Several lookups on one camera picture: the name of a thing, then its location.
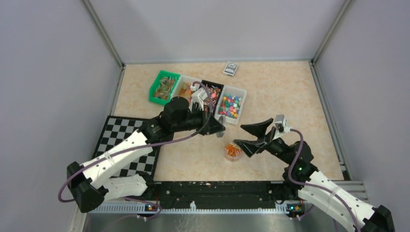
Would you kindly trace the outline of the silver jar lid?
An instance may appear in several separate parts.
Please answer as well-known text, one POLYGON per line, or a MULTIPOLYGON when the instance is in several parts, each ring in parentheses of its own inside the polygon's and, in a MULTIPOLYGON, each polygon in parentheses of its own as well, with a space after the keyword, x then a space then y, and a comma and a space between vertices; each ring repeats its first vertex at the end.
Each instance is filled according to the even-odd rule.
POLYGON ((218 118, 218 122, 220 126, 219 126, 219 131, 216 133, 216 136, 218 138, 222 138, 226 131, 226 118, 224 116, 220 116, 218 118))

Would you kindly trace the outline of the clear plastic jar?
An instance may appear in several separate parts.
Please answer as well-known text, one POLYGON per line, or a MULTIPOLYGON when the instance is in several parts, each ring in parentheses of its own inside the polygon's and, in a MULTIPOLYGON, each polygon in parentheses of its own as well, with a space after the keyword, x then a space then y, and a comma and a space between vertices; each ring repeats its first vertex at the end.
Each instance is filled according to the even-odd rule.
POLYGON ((231 161, 231 162, 237 161, 242 157, 242 149, 235 143, 228 143, 224 149, 225 149, 224 157, 228 161, 231 161))

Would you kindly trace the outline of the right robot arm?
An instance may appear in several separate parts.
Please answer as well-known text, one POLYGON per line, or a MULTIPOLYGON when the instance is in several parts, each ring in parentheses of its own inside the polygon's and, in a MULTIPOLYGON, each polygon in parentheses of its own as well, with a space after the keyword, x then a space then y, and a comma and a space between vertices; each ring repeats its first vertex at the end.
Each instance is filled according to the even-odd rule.
POLYGON ((284 115, 240 127, 256 137, 254 141, 234 140, 248 157, 267 151, 288 164, 282 175, 287 198, 311 203, 349 232, 395 231, 389 209, 383 205, 375 207, 353 196, 312 164, 310 146, 299 130, 288 125, 284 115))

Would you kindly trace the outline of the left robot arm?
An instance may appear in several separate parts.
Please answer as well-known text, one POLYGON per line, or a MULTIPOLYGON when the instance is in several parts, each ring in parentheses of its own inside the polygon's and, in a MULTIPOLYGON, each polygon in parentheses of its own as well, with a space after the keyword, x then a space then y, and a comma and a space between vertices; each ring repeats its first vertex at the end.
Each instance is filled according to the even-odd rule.
POLYGON ((147 173, 139 171, 127 177, 114 177, 114 174, 155 147, 182 142, 197 134, 222 136, 225 130, 225 123, 213 116, 211 108, 199 103, 190 107, 187 99, 174 97, 158 116, 143 121, 118 145, 82 164, 69 164, 64 186, 82 213, 122 197, 140 196, 149 200, 155 194, 155 187, 149 183, 147 173))

